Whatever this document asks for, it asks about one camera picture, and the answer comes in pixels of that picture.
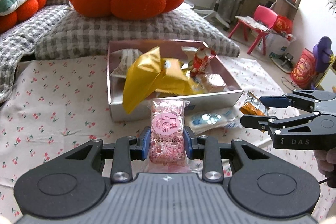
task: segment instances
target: wooden desk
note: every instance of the wooden desk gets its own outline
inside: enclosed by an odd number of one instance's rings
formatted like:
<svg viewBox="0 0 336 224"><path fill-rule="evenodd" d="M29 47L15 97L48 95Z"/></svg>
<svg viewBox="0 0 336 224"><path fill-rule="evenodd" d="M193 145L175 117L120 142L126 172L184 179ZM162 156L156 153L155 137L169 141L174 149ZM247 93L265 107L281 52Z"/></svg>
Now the wooden desk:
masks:
<svg viewBox="0 0 336 224"><path fill-rule="evenodd" d="M293 20L297 7L288 0L266 0L274 2L273 11L280 16L285 16L290 20ZM260 5L260 0L244 0L244 4L239 13L240 16L250 16L253 17L254 11Z"/></svg>

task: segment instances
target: plaid cushion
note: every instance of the plaid cushion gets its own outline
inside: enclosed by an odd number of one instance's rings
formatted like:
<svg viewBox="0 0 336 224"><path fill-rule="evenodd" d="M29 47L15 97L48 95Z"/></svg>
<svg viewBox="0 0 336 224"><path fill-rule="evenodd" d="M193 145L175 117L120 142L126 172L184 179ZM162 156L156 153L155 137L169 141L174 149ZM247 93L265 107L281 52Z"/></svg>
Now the plaid cushion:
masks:
<svg viewBox="0 0 336 224"><path fill-rule="evenodd" d="M237 57L240 49L187 4L157 17L126 21L115 17L86 18L70 11L37 42L36 59L66 59L107 53L111 40L185 39L206 42L217 54Z"/></svg>
<svg viewBox="0 0 336 224"><path fill-rule="evenodd" d="M65 4L46 6L0 35L0 103L12 92L15 69L21 58L32 54L36 42L69 12L64 0L49 0L48 5L51 3Z"/></svg>

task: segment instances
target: red child chair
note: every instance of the red child chair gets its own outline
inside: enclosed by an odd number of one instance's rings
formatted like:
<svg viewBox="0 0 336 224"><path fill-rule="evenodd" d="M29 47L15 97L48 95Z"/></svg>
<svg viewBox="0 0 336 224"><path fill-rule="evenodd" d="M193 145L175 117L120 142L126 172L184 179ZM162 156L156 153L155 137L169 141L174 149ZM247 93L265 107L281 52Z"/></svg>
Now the red child chair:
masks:
<svg viewBox="0 0 336 224"><path fill-rule="evenodd" d="M253 15L253 21L254 22L262 22L263 24L266 25L266 27L268 27L268 29L272 29L277 21L278 15L273 12L271 9L265 7L265 6L261 6L259 5L257 7L257 9L254 12ZM253 44L251 45L251 47L249 48L249 50L247 51L247 54L251 54L251 52L253 51L253 49L255 48L256 45L258 45L259 41L261 39L263 39L263 53L264 55L266 55L266 35L268 35L269 31L263 31L260 30L258 28L255 28L253 26L251 26L248 22L244 21L243 19L238 19L238 23L237 25L234 27L234 29L231 31L231 33L229 34L229 38L231 38L234 34L234 32L237 30L237 28L240 25L243 25L243 32L244 32L244 38L247 41L247 31L246 31L246 27L256 31L258 33L257 38L255 39L255 41L253 42Z"/></svg>

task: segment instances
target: white plastic bag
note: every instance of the white plastic bag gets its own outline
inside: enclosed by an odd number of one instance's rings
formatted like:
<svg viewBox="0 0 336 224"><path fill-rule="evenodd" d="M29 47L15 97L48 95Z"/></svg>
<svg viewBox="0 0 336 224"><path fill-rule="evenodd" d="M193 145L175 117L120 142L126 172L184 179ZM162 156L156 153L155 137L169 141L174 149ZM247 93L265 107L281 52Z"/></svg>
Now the white plastic bag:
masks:
<svg viewBox="0 0 336 224"><path fill-rule="evenodd" d="M266 37L266 56L275 58L281 57L285 53L289 44L295 40L296 37L292 34L288 34L286 37L283 37L276 33L269 33ZM263 52L263 40L261 40L258 49Z"/></svg>

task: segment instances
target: red snack bucket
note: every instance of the red snack bucket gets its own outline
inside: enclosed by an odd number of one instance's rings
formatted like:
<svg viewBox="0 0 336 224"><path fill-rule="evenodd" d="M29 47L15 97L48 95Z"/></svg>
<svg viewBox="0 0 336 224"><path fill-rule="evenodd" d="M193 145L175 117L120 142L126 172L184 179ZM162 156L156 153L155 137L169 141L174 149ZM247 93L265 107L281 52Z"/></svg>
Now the red snack bucket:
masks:
<svg viewBox="0 0 336 224"><path fill-rule="evenodd" d="M292 80L300 88L305 89L308 87L311 77L315 74L315 64L316 59L313 53L308 49L304 49L291 73Z"/></svg>

